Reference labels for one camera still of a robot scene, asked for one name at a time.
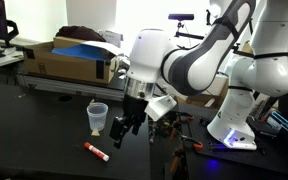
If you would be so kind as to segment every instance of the clear plastic cup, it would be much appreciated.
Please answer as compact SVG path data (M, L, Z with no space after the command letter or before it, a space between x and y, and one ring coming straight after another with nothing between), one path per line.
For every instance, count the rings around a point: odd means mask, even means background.
M104 103L91 103L86 108L88 114L88 120L90 122L90 128L93 131L100 131L104 129L106 114L108 106Z

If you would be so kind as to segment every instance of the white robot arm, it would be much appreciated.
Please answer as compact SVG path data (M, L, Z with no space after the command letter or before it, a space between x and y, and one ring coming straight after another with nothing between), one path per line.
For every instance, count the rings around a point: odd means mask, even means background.
M274 20L269 19L271 15L278 15L274 14L273 10L279 9L281 6L274 6L272 1L276 0L268 0L266 14L262 13L261 22L262 20ZM277 4L281 5L283 3L280 1L288 3L288 0L278 1ZM157 120L175 105L171 97L159 99L158 103L153 101L155 83L160 75L183 95L196 95L210 86L223 59L250 21L255 3L256 0L210 0L210 12L219 18L213 23L212 29L202 43L190 50L179 49L162 30L145 29L139 33L130 54L130 68L127 72L128 78L123 101L124 114L122 118L115 118L110 132L110 136L116 140L116 147L120 147L123 136L132 126L133 134L137 134L141 123L145 120L145 112L153 116L153 120ZM286 24L288 27L288 19L282 19L280 16L277 16L277 19L285 21L284 25ZM254 105L251 89L277 96L288 92L288 63L285 57L285 53L288 52L288 44L287 46L285 44L277 45L283 48L274 48L276 41L272 39L275 39L277 34L266 33L263 35L265 38L266 36L272 38L270 41L263 41L264 37L258 35L263 34L263 31L274 30L270 25L272 24L262 23L261 25L260 23L253 34L254 38L252 38L255 59L264 58L264 60L255 62L253 60L242 62L241 60L236 63L230 77L227 98L219 114L208 126L210 134L229 148L256 149L253 142L254 133L245 123L246 117ZM284 37L283 40L285 40L285 42L282 41L283 43L288 43L286 42L288 37ZM277 60L272 61L272 58L277 58L279 63L271 63L277 62ZM287 81L272 83L271 87L274 87L274 93L272 89L263 87L267 80L271 82L276 78L276 74L270 73L267 68L274 69L274 72L279 71L279 76ZM151 104L161 105L161 108L151 106Z

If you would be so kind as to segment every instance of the marker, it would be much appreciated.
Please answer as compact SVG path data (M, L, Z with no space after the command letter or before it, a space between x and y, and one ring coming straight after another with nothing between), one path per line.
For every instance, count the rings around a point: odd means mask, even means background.
M89 149L92 153L94 153L97 157L103 159L104 161L108 161L110 158L108 155L104 154L102 151L98 150L96 147L92 146L90 143L84 143L84 147Z

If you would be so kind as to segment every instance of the table surface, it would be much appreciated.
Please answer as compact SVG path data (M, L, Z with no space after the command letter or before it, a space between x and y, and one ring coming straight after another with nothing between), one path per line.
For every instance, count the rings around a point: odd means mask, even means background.
M23 52L16 51L15 47L5 49L4 54L6 56L0 58L0 67L23 60Z
M179 106L179 110L194 115L194 121L199 121L199 117L213 119L217 113L217 110L215 109L183 104ZM191 136L190 133L192 131L189 124L183 123L182 131L183 134ZM205 146L204 148L207 148L207 142L204 142L203 139L197 140L202 141ZM187 143L185 154L190 179L288 179L288 174L285 173L271 171L269 168L259 168L210 155L196 153L192 151L190 147L189 143ZM271 162L271 166L278 164L274 163L276 159L269 161Z
M148 126L138 136L128 133L120 150L109 137L122 102L109 106L105 129L91 137L88 97L29 90L0 84L0 176L150 179ZM90 142L110 156L108 162L83 147Z

